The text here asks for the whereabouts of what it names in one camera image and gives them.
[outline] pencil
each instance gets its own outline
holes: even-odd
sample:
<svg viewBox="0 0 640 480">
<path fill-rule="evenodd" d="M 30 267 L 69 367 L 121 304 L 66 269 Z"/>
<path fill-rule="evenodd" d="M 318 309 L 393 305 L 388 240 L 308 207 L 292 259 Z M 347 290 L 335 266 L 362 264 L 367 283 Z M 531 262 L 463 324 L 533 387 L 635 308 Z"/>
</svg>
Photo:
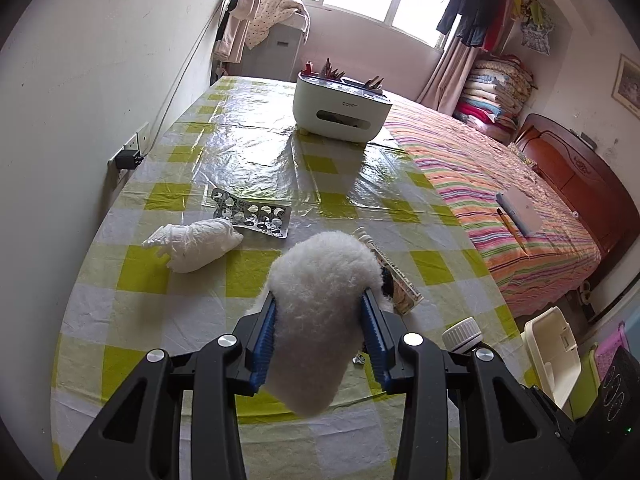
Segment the pencil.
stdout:
<svg viewBox="0 0 640 480">
<path fill-rule="evenodd" d="M 507 216 L 502 212 L 502 209 L 498 208 L 498 209 L 496 209 L 496 211 L 498 213 L 498 216 L 500 217 L 500 220 L 502 220 L 502 223 L 507 228 L 507 231 L 509 231 L 511 233 L 511 236 L 513 236 L 516 239 L 518 245 L 522 248 L 522 250 L 525 252 L 525 254 L 527 254 L 527 250 L 525 249 L 524 244 L 520 241 L 519 234 L 516 232 L 516 229 L 511 227 L 511 224 L 509 223 L 509 220 L 507 219 Z"/>
</svg>

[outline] yellow checkered tablecloth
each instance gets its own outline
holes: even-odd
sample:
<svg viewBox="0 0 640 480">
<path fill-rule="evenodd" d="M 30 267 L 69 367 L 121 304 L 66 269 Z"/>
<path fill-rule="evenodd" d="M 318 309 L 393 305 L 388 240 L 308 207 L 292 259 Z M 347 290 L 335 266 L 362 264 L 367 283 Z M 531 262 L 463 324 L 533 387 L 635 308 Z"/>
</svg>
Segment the yellow checkered tablecloth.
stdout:
<svg viewBox="0 0 640 480">
<path fill-rule="evenodd" d="M 474 316 L 522 382 L 534 373 L 500 291 L 437 191 L 383 130 L 366 146 L 296 131 L 294 85 L 222 78 L 165 133 L 104 219 L 82 264 L 58 339 L 51 383 L 53 449 L 60 468 L 100 407 L 152 348 L 200 349 L 233 329 L 271 262 L 324 230 L 364 226 L 425 300 L 405 321 L 442 344 L 446 327 Z M 190 274 L 140 244 L 158 226 L 210 218 L 206 186 L 289 204 L 289 236 L 242 230 L 244 241 Z M 327 412 L 301 420 L 276 399 L 238 397 L 250 479 L 388 479 L 404 396 L 387 396 L 370 365 L 350 365 Z M 460 427 L 449 413 L 450 476 Z M 180 459 L 189 468 L 190 397 Z"/>
</svg>

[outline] wall picture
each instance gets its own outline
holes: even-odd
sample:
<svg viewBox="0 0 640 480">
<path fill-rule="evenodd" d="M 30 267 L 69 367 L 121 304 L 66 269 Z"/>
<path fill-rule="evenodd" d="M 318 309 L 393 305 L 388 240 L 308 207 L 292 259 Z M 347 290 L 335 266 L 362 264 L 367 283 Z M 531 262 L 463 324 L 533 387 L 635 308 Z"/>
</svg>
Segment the wall picture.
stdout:
<svg viewBox="0 0 640 480">
<path fill-rule="evenodd" d="M 613 98 L 640 119 L 640 65 L 620 56 Z"/>
</svg>

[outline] white fluffy object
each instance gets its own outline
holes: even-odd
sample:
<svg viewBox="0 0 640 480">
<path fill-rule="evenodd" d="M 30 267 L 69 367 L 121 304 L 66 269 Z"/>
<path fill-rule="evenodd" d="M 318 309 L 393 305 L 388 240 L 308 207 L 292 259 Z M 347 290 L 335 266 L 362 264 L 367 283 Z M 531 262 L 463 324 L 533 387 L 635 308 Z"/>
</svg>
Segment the white fluffy object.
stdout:
<svg viewBox="0 0 640 480">
<path fill-rule="evenodd" d="M 326 409 L 362 346 L 360 297 L 369 287 L 380 308 L 382 270 L 361 242 L 324 232 L 293 246 L 271 265 L 254 310 L 276 299 L 274 351 L 265 389 L 300 416 Z"/>
<path fill-rule="evenodd" d="M 230 220 L 212 218 L 190 225 L 168 224 L 159 227 L 142 242 L 142 246 L 159 246 L 158 256 L 171 256 L 167 267 L 174 272 L 191 272 L 217 260 L 236 247 L 242 238 Z"/>
</svg>

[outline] blue gripper pad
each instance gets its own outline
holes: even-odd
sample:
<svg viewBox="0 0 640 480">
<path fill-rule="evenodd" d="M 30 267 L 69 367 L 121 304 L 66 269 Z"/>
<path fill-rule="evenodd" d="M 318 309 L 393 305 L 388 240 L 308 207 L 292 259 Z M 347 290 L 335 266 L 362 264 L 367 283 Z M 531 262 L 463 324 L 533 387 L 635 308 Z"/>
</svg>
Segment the blue gripper pad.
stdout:
<svg viewBox="0 0 640 480">
<path fill-rule="evenodd" d="M 273 333 L 276 323 L 276 301 L 271 300 L 267 307 L 267 314 L 255 341 L 252 352 L 252 373 L 249 377 L 249 384 L 257 392 L 264 384 L 269 370 L 269 362 L 273 355 Z"/>
<path fill-rule="evenodd" d="M 367 353 L 371 360 L 373 375 L 380 383 L 380 386 L 382 386 L 382 389 L 387 391 L 391 385 L 391 376 L 386 366 L 389 350 L 385 347 L 382 334 L 380 333 L 380 327 L 373 312 L 374 307 L 370 303 L 366 293 L 362 295 L 360 304 L 362 308 L 360 325 L 362 327 L 364 341 L 367 345 Z"/>
</svg>

